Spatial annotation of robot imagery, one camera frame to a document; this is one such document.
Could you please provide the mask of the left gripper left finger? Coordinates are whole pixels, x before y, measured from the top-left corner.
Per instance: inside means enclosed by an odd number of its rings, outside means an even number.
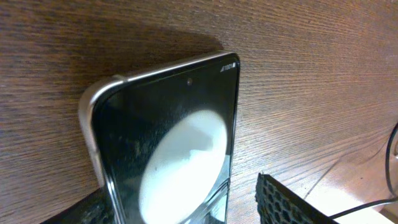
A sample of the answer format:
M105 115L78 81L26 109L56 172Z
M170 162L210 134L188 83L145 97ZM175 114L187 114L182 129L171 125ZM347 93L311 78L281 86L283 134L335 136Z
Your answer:
M98 189L70 208L41 224L113 224L114 212L103 189Z

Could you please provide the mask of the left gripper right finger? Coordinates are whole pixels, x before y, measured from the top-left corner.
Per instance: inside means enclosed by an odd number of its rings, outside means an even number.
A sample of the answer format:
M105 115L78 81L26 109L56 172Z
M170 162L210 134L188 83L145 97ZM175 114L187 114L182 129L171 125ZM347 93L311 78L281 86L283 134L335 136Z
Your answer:
M337 224L269 174L258 174L255 198L261 224Z

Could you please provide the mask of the black smartphone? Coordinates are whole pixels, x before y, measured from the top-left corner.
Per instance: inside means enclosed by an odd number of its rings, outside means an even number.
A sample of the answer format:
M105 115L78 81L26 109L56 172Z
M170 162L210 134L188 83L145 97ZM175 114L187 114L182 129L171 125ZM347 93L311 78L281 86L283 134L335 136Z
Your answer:
M219 50L114 75L78 116L99 186L101 223L225 223L240 60Z

